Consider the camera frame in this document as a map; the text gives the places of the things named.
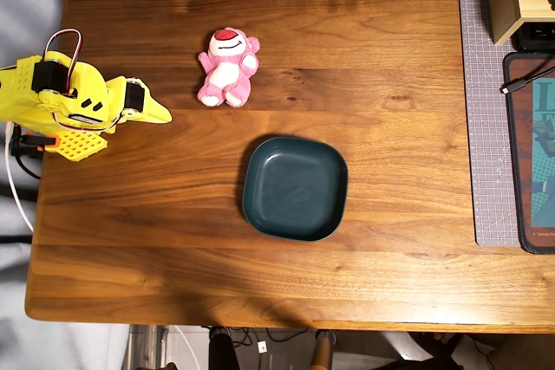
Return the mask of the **yellow gripper black motor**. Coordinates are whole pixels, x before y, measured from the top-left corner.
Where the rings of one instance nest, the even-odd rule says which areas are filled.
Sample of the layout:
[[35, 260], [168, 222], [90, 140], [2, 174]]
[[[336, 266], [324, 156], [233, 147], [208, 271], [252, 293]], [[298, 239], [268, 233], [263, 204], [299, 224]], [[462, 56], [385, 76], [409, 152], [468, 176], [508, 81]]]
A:
[[169, 110], [156, 101], [140, 79], [116, 77], [107, 82], [109, 116], [122, 125], [127, 122], [167, 124], [173, 120]]

